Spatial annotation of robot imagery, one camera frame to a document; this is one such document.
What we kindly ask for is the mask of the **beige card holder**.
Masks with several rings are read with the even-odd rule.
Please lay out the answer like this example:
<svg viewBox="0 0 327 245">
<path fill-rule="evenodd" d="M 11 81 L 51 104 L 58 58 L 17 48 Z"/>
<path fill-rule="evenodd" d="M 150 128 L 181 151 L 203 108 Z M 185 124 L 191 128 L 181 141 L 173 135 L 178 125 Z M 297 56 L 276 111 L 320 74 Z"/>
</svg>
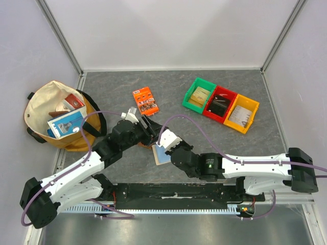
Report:
<svg viewBox="0 0 327 245">
<path fill-rule="evenodd" d="M 157 144 L 153 144 L 152 150 L 154 154 L 155 164 L 157 166 L 171 162 L 171 156 L 165 153 L 164 147 L 158 146 Z"/>
</svg>

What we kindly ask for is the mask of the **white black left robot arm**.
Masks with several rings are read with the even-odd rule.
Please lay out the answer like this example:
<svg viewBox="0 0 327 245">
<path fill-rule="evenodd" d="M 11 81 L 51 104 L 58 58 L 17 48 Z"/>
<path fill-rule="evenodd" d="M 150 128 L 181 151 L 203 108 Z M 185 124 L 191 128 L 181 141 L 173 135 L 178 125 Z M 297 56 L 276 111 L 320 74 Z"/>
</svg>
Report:
<svg viewBox="0 0 327 245">
<path fill-rule="evenodd" d="M 89 148 L 80 160 L 40 181 L 29 179 L 23 188 L 21 224 L 40 229 L 79 202 L 112 196 L 112 183 L 100 173 L 122 158 L 123 151 L 141 143 L 150 146 L 158 140 L 162 125 L 143 115 L 139 121 L 129 113 L 100 142 Z"/>
</svg>

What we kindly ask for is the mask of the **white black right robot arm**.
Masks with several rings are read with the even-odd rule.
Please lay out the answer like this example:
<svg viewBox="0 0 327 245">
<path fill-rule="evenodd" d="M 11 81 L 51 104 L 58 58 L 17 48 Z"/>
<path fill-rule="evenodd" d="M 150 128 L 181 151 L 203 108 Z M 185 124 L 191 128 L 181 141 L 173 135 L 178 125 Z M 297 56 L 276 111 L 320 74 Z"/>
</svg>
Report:
<svg viewBox="0 0 327 245">
<path fill-rule="evenodd" d="M 318 191 L 313 160 L 299 148 L 289 148 L 287 153 L 266 157 L 195 154 L 192 149 L 182 141 L 165 153 L 171 157 L 172 164 L 189 178 L 208 182 L 235 178 L 234 195 L 240 201 L 283 188 L 299 193 Z"/>
</svg>

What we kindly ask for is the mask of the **brown leather card wallet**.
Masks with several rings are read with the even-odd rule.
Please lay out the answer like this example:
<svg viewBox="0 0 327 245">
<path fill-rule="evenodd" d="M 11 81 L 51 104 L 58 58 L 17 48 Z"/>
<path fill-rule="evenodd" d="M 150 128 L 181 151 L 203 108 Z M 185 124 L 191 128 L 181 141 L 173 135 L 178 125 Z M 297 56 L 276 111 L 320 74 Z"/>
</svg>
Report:
<svg viewBox="0 0 327 245">
<path fill-rule="evenodd" d="M 146 149 L 152 149 L 152 145 L 144 145 L 141 142 L 139 142 L 137 145 Z"/>
</svg>

